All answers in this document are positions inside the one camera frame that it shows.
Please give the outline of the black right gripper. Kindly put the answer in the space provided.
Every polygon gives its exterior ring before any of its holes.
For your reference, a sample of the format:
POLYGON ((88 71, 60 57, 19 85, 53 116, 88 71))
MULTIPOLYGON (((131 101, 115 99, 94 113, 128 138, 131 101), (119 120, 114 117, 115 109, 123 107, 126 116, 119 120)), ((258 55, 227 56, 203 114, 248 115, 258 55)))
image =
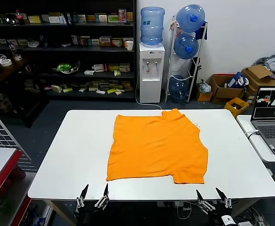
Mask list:
MULTIPOLYGON (((220 196, 222 202, 225 204, 225 208, 231 209, 232 199, 227 198, 227 196, 217 187, 215 189, 220 196)), ((198 206, 202 209, 202 211, 209 211, 209 222, 212 226, 235 226, 235 221, 231 217, 229 211, 227 211, 226 209, 215 209, 213 205, 203 199, 202 195, 197 189, 196 194, 198 206)))

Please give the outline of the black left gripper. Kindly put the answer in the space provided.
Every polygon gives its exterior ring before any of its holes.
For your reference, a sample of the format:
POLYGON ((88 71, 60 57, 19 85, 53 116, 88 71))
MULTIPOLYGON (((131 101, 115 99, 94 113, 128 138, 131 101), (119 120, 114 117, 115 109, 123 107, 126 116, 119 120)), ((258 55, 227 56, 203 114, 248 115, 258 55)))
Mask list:
MULTIPOLYGON (((87 184, 85 188, 82 190, 80 196, 76 198, 77 208, 73 212, 76 218, 76 226, 89 226, 90 224, 91 213, 90 211, 87 211, 85 208, 83 208, 84 199, 86 197, 88 187, 89 185, 87 184)), ((95 204, 95 208, 105 209, 110 200, 108 195, 109 195, 108 184, 106 184, 103 196, 95 204)))

